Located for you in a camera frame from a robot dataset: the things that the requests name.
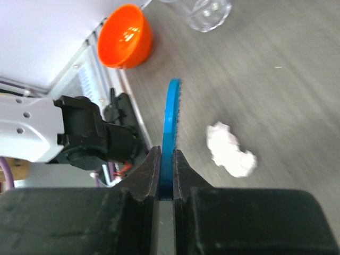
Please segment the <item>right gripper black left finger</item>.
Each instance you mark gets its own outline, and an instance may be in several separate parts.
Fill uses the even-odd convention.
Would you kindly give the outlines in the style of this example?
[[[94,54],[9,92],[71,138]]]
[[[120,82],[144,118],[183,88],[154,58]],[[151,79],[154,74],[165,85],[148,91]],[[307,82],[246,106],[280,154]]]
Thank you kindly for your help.
[[[156,254],[159,230],[161,148],[150,149],[142,164],[118,188],[124,205],[116,227],[116,254]]]

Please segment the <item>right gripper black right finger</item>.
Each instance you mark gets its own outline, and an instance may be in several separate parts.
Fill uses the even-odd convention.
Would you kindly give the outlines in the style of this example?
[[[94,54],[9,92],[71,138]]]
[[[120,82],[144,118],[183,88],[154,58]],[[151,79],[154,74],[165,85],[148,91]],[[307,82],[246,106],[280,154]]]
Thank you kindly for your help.
[[[196,240],[191,189],[213,186],[189,165],[181,150],[173,151],[172,171],[175,253],[189,254],[190,243]]]

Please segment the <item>paper scrap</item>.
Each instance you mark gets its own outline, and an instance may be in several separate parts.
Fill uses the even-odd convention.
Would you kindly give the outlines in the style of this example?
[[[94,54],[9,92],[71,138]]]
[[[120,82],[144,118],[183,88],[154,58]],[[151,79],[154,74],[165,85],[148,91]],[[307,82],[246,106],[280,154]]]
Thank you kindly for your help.
[[[247,177],[257,167],[257,157],[248,150],[241,150],[237,137],[228,125],[217,122],[207,126],[206,140],[214,163],[224,167],[233,177]]]

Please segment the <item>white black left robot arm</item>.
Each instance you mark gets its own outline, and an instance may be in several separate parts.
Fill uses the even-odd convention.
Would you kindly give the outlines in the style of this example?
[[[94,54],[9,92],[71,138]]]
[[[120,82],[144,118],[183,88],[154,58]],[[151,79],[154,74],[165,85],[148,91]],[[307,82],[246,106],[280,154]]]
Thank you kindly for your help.
[[[93,170],[139,152],[135,130],[106,122],[85,97],[1,95],[1,156]]]

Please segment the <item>blue hand brush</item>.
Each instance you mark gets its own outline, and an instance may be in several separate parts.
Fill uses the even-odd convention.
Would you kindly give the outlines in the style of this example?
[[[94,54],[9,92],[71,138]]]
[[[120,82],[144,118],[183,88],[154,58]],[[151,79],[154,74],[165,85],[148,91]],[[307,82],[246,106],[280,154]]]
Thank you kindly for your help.
[[[177,122],[180,107],[180,88],[181,79],[172,78],[168,85],[164,110],[159,179],[160,200],[173,199],[172,153],[176,146]]]

